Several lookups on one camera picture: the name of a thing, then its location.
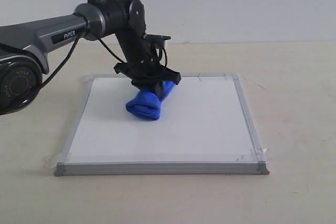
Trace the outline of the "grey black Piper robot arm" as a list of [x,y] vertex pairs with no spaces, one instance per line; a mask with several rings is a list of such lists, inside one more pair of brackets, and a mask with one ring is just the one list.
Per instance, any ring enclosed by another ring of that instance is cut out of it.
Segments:
[[110,35],[116,36],[124,55],[114,70],[135,87],[162,98],[165,82],[180,83],[180,73],[161,64],[169,36],[146,32],[140,0],[88,0],[70,15],[1,27],[1,114],[29,106],[49,82],[43,75],[55,76],[49,70],[50,52],[66,45],[75,48],[80,39],[102,41]]

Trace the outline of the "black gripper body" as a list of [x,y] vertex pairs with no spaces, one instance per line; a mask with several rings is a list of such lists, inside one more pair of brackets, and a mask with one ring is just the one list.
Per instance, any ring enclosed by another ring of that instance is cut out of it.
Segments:
[[168,57],[166,50],[160,50],[159,55],[164,55],[164,65],[160,63],[158,57],[154,57],[138,63],[117,63],[114,66],[114,70],[116,73],[122,73],[130,78],[134,84],[150,85],[161,81],[171,81],[178,85],[181,81],[181,74],[167,67]]

